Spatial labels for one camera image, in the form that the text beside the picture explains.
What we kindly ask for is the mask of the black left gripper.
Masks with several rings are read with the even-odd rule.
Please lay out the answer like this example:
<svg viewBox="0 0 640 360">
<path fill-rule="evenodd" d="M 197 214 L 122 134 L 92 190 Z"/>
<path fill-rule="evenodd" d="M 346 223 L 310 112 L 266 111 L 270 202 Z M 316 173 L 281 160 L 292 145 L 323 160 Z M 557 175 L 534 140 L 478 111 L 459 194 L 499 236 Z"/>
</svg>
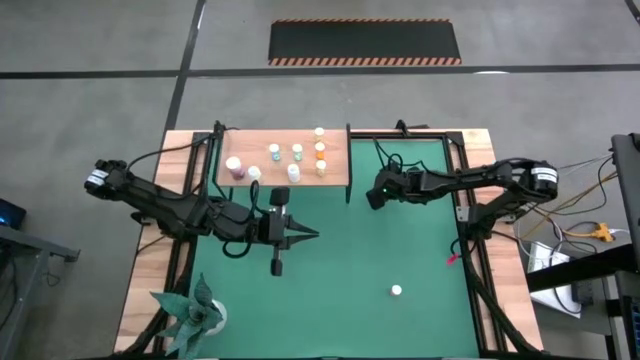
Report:
<svg viewBox="0 0 640 360">
<path fill-rule="evenodd" d="M 287 223 L 287 216 L 285 210 L 289 198 L 290 189 L 288 187 L 276 187 L 272 189 L 269 199 L 270 207 L 259 221 L 258 240 L 262 244 L 269 245 L 273 248 L 270 262 L 270 273 L 272 276 L 282 275 L 283 263 L 281 260 L 281 251 L 286 244 L 284 230 Z M 289 219 L 289 229 L 306 234 L 290 236 L 289 247 L 319 236 L 318 231 L 298 223 L 293 218 Z"/>
</svg>

